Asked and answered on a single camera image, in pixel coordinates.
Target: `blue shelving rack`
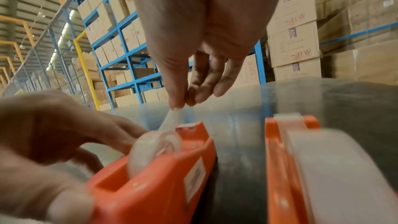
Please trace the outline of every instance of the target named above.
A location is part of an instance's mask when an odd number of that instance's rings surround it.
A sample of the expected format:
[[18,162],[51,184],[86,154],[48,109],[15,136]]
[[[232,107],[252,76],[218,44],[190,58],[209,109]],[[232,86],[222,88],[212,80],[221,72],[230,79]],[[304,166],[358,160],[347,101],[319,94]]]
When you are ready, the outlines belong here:
[[[103,3],[109,3],[109,0],[103,0]],[[92,13],[83,20],[83,25],[84,28],[87,28],[88,25],[91,24],[91,22],[98,17],[98,12],[97,10],[92,11]],[[95,56],[98,69],[100,70],[99,73],[101,75],[101,78],[104,82],[106,92],[108,95],[108,99],[110,102],[110,105],[112,109],[114,109],[115,102],[112,99],[111,92],[116,91],[116,90],[123,90],[123,89],[131,89],[133,93],[136,93],[138,95],[138,100],[140,104],[143,104],[143,97],[142,97],[142,92],[146,90],[152,89],[151,84],[154,82],[158,82],[158,87],[162,87],[161,85],[161,80],[162,76],[156,69],[155,66],[155,74],[143,77],[138,79],[134,69],[139,67],[139,68],[147,68],[147,63],[151,61],[151,58],[149,56],[142,55],[142,53],[147,52],[146,44],[143,44],[136,49],[132,51],[127,50],[127,45],[126,41],[124,40],[123,34],[121,30],[125,27],[127,27],[131,22],[133,22],[137,18],[137,12],[134,12],[130,14],[128,17],[126,17],[124,20],[122,20],[120,23],[116,21],[116,18],[113,15],[113,19],[115,20],[116,27],[113,28],[111,31],[109,31],[106,35],[104,35],[102,38],[99,38],[95,43],[91,45],[92,47],[92,53]],[[101,66],[100,62],[98,61],[97,55],[95,54],[95,50],[108,42],[110,39],[114,38],[115,36],[120,36],[120,39],[122,41],[122,46],[124,50],[124,55],[122,57],[119,57],[118,59],[109,62],[108,64]],[[258,68],[258,73],[259,73],[259,78],[260,78],[260,84],[265,83],[265,71],[264,71],[264,63],[262,59],[262,53],[261,53],[261,44],[260,41],[256,44],[255,48],[253,49],[253,52],[256,54],[256,59],[257,59],[257,68]],[[140,62],[135,62],[132,61],[132,58],[138,58],[140,59]],[[113,67],[115,64],[124,64],[125,68],[117,68]],[[193,62],[189,63],[190,69],[192,68]],[[129,83],[125,83],[122,85],[118,85],[116,87],[110,88],[108,86],[108,82],[106,79],[106,76],[104,74],[104,71],[114,71],[114,70],[130,70],[131,76],[133,77],[133,81]]]

